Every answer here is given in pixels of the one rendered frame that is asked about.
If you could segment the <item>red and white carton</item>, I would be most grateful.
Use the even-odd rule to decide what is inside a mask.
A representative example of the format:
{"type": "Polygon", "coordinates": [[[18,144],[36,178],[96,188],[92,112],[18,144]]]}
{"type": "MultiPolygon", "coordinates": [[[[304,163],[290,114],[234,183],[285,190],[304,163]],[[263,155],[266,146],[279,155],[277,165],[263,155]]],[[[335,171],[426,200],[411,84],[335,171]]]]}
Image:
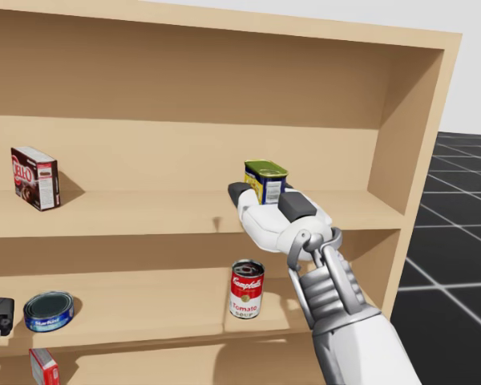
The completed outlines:
{"type": "Polygon", "coordinates": [[[32,376],[37,385],[60,385],[59,365],[46,348],[29,349],[32,376]]]}

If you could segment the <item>red and white can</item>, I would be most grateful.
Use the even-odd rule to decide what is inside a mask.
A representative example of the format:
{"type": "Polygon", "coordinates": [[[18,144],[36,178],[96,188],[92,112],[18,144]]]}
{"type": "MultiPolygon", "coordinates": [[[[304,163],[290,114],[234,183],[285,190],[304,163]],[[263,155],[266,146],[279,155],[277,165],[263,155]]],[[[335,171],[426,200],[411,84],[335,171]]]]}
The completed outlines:
{"type": "Polygon", "coordinates": [[[232,264],[229,311],[241,319],[253,319],[261,312],[265,267],[252,259],[232,264]]]}

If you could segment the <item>green and blue rectangular can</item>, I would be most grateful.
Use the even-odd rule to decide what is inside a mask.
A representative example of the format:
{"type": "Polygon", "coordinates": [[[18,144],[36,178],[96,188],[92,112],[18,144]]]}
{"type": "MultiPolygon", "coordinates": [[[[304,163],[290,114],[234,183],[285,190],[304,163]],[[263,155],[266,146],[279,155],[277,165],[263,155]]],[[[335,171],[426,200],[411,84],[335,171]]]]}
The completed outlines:
{"type": "Polygon", "coordinates": [[[285,168],[271,160],[245,161],[245,183],[254,189],[261,205],[278,203],[288,175],[285,168]]]}

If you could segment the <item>brown and white carton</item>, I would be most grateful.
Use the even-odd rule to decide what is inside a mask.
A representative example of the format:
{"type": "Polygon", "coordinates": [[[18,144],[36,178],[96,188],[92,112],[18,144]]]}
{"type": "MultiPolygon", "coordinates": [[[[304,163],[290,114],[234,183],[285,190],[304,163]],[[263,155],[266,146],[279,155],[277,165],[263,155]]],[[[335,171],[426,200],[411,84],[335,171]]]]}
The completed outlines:
{"type": "Polygon", "coordinates": [[[61,205],[58,161],[32,147],[12,147],[15,193],[43,212],[61,205]]]}

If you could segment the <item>pale wooden shelf unit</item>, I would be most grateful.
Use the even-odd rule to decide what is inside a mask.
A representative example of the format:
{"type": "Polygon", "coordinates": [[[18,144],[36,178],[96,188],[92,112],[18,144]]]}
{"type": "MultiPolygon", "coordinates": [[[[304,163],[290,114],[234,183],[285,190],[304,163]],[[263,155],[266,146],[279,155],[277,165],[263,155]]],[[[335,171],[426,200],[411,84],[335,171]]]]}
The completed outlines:
{"type": "Polygon", "coordinates": [[[323,385],[284,256],[227,187],[272,160],[344,232],[390,316],[461,35],[140,0],[0,0],[0,385],[323,385]],[[61,205],[15,193],[12,147],[58,161],[61,205]],[[229,311],[232,264],[265,267],[261,312],[229,311]],[[25,303],[65,291],[46,333],[25,303]]]}

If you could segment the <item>blue flat can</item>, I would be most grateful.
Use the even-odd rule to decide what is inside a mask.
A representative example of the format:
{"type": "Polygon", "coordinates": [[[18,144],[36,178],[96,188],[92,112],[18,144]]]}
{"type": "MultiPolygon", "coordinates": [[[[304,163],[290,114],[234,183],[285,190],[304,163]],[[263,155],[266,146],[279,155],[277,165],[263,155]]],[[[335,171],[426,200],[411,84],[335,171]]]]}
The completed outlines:
{"type": "Polygon", "coordinates": [[[65,291],[37,294],[23,307],[26,328],[36,333],[58,330],[71,322],[74,315],[74,299],[65,291]]]}

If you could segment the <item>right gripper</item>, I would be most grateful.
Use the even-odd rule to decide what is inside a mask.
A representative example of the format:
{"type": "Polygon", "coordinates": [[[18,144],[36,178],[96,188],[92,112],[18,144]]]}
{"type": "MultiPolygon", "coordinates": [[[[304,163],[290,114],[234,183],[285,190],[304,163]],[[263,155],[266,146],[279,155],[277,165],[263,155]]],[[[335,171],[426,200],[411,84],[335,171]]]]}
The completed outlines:
{"type": "Polygon", "coordinates": [[[257,193],[250,184],[234,182],[228,185],[230,199],[240,210],[242,227],[260,249],[271,253],[289,253],[301,230],[318,233],[324,241],[332,239],[331,217],[298,190],[287,190],[287,193],[296,193],[304,198],[316,209],[315,214],[291,221],[277,205],[260,205],[257,193]]]}

